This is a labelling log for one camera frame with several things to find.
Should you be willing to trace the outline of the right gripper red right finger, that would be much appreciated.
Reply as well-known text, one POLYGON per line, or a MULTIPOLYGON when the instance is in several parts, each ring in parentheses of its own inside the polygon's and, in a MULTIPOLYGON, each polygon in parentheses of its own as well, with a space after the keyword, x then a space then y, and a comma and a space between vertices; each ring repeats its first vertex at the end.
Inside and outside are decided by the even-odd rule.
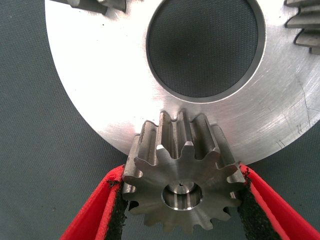
POLYGON ((245 188, 238 213, 248 240, 318 240, 320 233, 254 170, 240 165, 245 188))

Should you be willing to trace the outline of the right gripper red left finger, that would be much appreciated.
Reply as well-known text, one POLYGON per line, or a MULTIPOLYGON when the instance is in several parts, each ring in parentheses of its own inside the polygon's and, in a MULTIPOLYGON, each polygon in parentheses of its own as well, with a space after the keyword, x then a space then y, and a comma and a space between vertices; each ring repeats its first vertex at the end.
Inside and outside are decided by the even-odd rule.
POLYGON ((122 198, 125 166, 110 170, 60 237, 61 240, 120 240, 128 202, 122 198))

